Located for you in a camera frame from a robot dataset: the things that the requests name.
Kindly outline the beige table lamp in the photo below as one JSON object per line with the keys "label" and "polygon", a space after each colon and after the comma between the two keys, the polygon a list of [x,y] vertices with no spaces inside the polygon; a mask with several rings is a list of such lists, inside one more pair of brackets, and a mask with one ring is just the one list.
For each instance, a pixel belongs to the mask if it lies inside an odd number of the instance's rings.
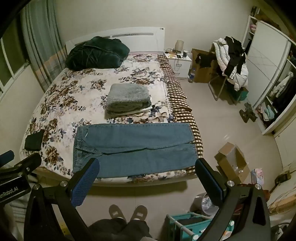
{"label": "beige table lamp", "polygon": [[183,51],[183,47],[184,47],[184,41],[177,40],[175,43],[175,51],[177,53],[181,53]]}

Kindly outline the white wardrobe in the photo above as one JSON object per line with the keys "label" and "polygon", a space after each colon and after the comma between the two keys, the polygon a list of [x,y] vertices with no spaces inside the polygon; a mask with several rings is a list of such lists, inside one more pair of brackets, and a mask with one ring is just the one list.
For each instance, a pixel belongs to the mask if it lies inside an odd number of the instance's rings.
{"label": "white wardrobe", "polygon": [[[262,134],[266,135],[289,120],[290,114],[295,112],[295,97],[288,103],[275,102],[295,78],[289,74],[295,72],[295,65],[288,57],[295,42],[276,27],[249,16],[242,44],[249,71],[247,101],[258,116]],[[284,80],[286,87],[271,95]]]}

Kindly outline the metal folding chair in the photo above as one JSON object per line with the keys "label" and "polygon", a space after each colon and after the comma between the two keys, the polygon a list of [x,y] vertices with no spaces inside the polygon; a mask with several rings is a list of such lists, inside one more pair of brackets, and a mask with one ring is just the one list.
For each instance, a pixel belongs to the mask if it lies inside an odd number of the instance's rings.
{"label": "metal folding chair", "polygon": [[216,75],[211,78],[208,82],[208,87],[215,101],[221,97],[223,92],[226,92],[234,105],[237,105],[240,102],[241,96],[245,88],[240,88],[236,91],[226,77],[221,77]]}

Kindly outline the left grey slipper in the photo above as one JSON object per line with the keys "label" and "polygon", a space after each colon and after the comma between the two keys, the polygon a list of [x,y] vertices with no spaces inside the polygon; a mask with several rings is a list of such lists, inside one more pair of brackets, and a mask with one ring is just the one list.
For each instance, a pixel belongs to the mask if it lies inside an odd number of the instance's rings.
{"label": "left grey slipper", "polygon": [[122,219],[122,220],[126,221],[125,216],[123,215],[123,212],[115,204],[110,205],[110,207],[109,207],[109,215],[110,215],[110,217],[112,219],[119,218],[119,219]]}

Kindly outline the large brown cardboard box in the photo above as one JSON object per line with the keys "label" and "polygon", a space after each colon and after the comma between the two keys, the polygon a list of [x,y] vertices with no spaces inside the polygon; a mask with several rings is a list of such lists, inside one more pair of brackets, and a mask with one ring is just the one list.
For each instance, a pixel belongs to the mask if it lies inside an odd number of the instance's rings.
{"label": "large brown cardboard box", "polygon": [[209,83],[211,79],[218,76],[218,62],[214,53],[198,49],[192,49],[191,53],[190,73],[194,74],[193,82]]}

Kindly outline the white bedside table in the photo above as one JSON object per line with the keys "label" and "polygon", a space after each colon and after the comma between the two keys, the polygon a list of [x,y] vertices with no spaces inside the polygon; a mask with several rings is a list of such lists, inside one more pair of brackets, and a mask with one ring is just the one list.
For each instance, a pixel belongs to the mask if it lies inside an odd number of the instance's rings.
{"label": "white bedside table", "polygon": [[164,55],[168,59],[170,66],[177,78],[187,78],[191,68],[192,60],[189,56],[183,57],[183,54],[176,54],[165,51]]}

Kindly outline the white bed headboard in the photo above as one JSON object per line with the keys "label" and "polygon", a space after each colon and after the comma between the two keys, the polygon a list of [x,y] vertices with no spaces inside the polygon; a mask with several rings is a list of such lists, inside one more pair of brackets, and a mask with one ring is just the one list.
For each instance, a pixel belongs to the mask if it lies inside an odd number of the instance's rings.
{"label": "white bed headboard", "polygon": [[78,44],[93,37],[119,39],[131,52],[163,52],[165,47],[165,28],[163,27],[128,27],[91,33],[66,42],[69,53]]}

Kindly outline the dark green velvet duvet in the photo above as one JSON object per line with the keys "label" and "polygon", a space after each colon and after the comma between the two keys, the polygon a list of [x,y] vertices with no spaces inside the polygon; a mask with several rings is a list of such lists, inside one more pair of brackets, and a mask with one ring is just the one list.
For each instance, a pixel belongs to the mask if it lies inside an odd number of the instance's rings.
{"label": "dark green velvet duvet", "polygon": [[129,53],[130,49],[121,40],[96,36],[74,47],[67,56],[66,66],[73,71],[119,68]]}

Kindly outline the blue denim jeans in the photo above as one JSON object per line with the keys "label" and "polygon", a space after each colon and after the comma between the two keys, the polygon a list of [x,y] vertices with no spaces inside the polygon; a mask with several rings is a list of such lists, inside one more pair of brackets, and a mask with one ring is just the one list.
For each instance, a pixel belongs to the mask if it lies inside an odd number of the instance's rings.
{"label": "blue denim jeans", "polygon": [[73,172],[95,158],[98,178],[119,178],[181,170],[198,155],[187,123],[80,126],[74,138]]}

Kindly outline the open small cardboard box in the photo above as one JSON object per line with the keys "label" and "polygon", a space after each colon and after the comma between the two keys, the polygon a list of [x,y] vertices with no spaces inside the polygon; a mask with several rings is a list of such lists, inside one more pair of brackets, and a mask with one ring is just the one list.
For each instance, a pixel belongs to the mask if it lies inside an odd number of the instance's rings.
{"label": "open small cardboard box", "polygon": [[228,180],[243,183],[250,173],[243,152],[234,144],[227,142],[215,155],[218,166]]}

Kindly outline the right grey slipper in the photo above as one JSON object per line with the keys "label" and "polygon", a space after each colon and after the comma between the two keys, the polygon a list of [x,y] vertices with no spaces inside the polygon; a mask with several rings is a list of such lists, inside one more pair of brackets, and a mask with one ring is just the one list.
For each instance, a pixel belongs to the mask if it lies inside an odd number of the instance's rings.
{"label": "right grey slipper", "polygon": [[134,221],[134,220],[145,221],[146,217],[147,217],[147,208],[144,205],[138,205],[135,208],[130,218],[130,221]]}

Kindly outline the white puffer jacket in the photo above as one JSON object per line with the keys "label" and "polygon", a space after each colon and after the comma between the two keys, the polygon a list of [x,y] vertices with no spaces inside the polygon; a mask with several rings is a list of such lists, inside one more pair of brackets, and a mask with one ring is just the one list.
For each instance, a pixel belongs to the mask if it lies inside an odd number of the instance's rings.
{"label": "white puffer jacket", "polygon": [[240,41],[226,36],[212,43],[217,63],[222,75],[234,85],[234,90],[246,88],[248,85],[248,69],[246,54]]}

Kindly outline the black clothes on chair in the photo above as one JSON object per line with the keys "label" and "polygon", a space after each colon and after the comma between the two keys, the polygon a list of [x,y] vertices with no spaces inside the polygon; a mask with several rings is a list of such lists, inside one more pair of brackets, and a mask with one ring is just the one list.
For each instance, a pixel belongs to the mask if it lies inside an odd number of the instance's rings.
{"label": "black clothes on chair", "polygon": [[233,37],[226,36],[224,38],[228,45],[228,55],[230,57],[224,74],[233,79],[237,74],[241,74],[243,64],[245,64],[246,56],[240,41]]}

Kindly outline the grey slipper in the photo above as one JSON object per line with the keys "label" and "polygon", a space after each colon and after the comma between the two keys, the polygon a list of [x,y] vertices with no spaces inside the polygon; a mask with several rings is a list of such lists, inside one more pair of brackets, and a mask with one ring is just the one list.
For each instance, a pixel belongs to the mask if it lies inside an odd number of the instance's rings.
{"label": "grey slipper", "polygon": [[123,215],[123,212],[115,204],[110,205],[110,207],[109,207],[109,215],[110,215],[110,217],[112,219],[119,218],[119,219],[122,219],[122,220],[126,221],[125,216]]}
{"label": "grey slipper", "polygon": [[146,217],[147,217],[147,208],[144,205],[138,205],[135,208],[130,218],[130,221],[134,221],[134,220],[145,221]]}

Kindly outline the window frame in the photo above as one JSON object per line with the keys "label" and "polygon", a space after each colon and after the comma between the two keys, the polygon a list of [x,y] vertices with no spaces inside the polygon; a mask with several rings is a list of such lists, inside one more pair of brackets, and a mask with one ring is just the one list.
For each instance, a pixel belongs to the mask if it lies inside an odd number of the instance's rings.
{"label": "window frame", "polygon": [[1,37],[1,96],[29,65],[20,19],[13,19]]}

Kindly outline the brown checkered bed sheet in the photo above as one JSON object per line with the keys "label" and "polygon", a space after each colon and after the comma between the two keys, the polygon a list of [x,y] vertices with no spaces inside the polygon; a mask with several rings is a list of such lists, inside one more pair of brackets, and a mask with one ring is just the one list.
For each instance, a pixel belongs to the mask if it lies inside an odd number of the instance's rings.
{"label": "brown checkered bed sheet", "polygon": [[177,123],[188,123],[190,125],[194,136],[193,143],[196,147],[197,157],[202,158],[204,152],[202,138],[192,114],[192,109],[190,108],[187,97],[182,90],[181,83],[175,77],[169,61],[165,56],[158,55],[157,60],[160,65],[160,69],[164,74],[164,81],[168,93],[169,106],[172,111],[173,121]]}

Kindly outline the floral bed blanket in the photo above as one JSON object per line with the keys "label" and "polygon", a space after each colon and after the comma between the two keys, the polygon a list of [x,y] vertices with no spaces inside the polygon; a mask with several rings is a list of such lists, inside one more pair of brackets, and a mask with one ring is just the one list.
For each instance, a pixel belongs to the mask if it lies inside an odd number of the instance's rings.
{"label": "floral bed blanket", "polygon": [[[132,54],[115,69],[64,69],[36,106],[25,134],[45,130],[40,149],[39,176],[60,180],[73,175],[73,145],[79,126],[99,123],[170,123],[164,74],[156,53]],[[105,117],[106,98],[114,83],[146,86],[152,109],[119,117]]]}

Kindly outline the small black cloth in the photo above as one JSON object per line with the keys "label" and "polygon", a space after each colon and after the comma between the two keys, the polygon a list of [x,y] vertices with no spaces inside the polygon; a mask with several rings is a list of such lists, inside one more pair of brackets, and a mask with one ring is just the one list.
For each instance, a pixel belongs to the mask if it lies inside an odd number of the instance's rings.
{"label": "small black cloth", "polygon": [[39,151],[41,149],[44,132],[45,130],[40,130],[36,133],[28,135],[25,139],[25,150]]}

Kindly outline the pink tissue pack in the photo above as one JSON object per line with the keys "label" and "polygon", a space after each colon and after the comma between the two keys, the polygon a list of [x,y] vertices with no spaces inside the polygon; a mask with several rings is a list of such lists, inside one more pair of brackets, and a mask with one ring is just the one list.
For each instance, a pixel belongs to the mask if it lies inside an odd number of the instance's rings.
{"label": "pink tissue pack", "polygon": [[263,176],[263,169],[262,168],[255,168],[251,170],[251,183],[252,184],[264,184],[264,176]]}

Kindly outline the teal storage rack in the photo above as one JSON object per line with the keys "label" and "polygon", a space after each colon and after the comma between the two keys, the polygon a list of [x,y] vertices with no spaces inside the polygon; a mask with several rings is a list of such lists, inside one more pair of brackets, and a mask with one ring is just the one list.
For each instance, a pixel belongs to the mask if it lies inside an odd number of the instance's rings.
{"label": "teal storage rack", "polygon": [[198,240],[211,221],[211,217],[193,212],[179,215],[167,214],[167,240]]}

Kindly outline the grey green curtain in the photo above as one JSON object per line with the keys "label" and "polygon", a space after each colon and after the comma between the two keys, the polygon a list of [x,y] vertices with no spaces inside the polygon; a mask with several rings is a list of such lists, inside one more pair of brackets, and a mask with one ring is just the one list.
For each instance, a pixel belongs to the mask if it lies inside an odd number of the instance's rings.
{"label": "grey green curtain", "polygon": [[44,91],[65,68],[67,57],[58,30],[55,6],[55,1],[30,1],[21,10],[25,47]]}

